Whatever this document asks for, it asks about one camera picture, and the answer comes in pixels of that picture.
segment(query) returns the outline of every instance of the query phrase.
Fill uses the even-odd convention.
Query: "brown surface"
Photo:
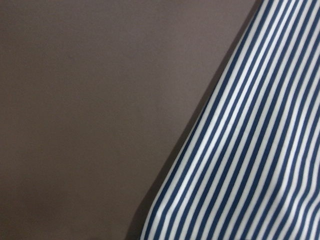
[[[254,2],[0,1],[0,239],[135,239]]]

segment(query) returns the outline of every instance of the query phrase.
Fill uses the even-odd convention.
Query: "striped curtain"
[[[264,0],[141,240],[320,239],[320,0]]]

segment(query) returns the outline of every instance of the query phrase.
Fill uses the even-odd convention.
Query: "brown background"
[[[258,2],[0,0],[0,239],[135,239]]]

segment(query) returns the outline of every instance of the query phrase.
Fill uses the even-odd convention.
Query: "striped shirt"
[[[320,0],[264,0],[141,240],[320,239]]]

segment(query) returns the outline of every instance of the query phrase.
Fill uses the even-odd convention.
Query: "fabric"
[[[141,240],[320,239],[320,0],[265,0]]]

